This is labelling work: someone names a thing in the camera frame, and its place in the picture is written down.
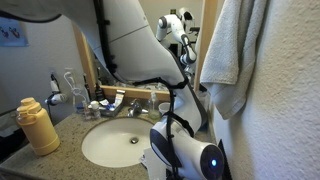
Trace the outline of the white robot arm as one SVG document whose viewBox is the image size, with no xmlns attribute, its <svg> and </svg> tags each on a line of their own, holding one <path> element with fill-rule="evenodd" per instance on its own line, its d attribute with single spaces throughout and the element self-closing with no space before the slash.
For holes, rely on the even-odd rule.
<svg viewBox="0 0 320 180">
<path fill-rule="evenodd" d="M 3 17 L 46 23 L 63 15 L 75 23 L 95 56 L 117 81 L 160 84 L 170 109 L 150 130 L 153 152 L 174 179 L 218 180 L 224 157 L 194 134 L 208 120 L 179 61 L 156 39 L 139 0 L 0 0 Z"/>
</svg>

